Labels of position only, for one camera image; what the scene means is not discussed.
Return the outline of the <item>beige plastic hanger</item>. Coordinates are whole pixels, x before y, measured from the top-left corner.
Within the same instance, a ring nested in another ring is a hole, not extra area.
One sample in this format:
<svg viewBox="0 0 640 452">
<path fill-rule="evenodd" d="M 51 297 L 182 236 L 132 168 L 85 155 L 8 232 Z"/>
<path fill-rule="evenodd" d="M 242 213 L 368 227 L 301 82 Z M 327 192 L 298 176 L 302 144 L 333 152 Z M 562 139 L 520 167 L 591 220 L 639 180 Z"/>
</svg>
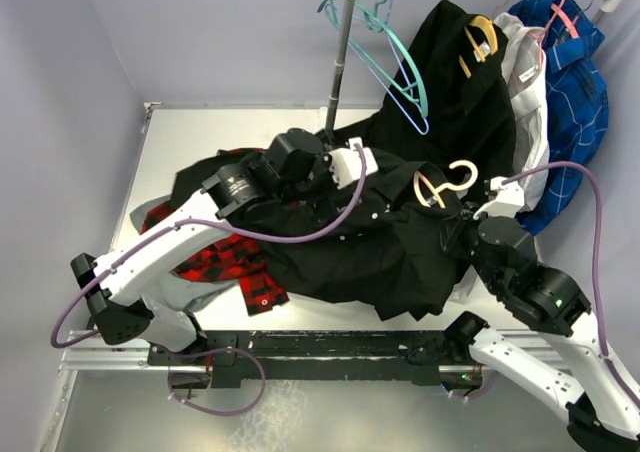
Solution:
<svg viewBox="0 0 640 452">
<path fill-rule="evenodd" d="M 443 182 L 435 186 L 431 180 L 421 172 L 413 175 L 413 192 L 418 203 L 427 208 L 437 205 L 439 208 L 446 206 L 442 197 L 445 191 L 456 194 L 469 190 L 478 180 L 479 171 L 477 166 L 469 160 L 457 160 L 449 164 L 450 170 L 463 170 L 463 181 L 460 183 Z"/>
</svg>

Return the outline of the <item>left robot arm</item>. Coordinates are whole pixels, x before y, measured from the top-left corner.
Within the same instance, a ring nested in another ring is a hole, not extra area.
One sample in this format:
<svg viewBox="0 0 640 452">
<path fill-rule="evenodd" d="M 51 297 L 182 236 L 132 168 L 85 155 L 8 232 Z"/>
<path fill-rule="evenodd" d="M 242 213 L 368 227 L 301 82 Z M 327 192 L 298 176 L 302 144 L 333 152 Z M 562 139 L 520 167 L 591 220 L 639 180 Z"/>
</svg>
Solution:
<svg viewBox="0 0 640 452">
<path fill-rule="evenodd" d="M 166 217 L 119 251 L 72 260 L 95 334 L 111 346 L 143 339 L 184 364 L 201 360 L 206 335 L 187 305 L 161 297 L 162 282 L 206 247 L 335 191 L 335 148 L 331 132 L 293 128 L 263 150 L 219 152 L 178 172 Z"/>
</svg>

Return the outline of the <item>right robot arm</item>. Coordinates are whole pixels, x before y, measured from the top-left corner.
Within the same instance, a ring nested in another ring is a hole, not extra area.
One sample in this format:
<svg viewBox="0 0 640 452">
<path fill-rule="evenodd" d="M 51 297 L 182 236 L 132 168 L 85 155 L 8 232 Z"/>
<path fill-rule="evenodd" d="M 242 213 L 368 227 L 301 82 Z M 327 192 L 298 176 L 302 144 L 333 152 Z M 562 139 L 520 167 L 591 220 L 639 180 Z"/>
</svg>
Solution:
<svg viewBox="0 0 640 452">
<path fill-rule="evenodd" d="M 639 385 L 599 333 L 577 282 L 539 261 L 532 236 L 508 217 L 469 211 L 440 227 L 445 253 L 462 259 L 511 315 L 567 367 L 561 372 L 509 341 L 472 312 L 444 331 L 446 355 L 494 369 L 551 410 L 585 451 L 639 448 Z"/>
</svg>

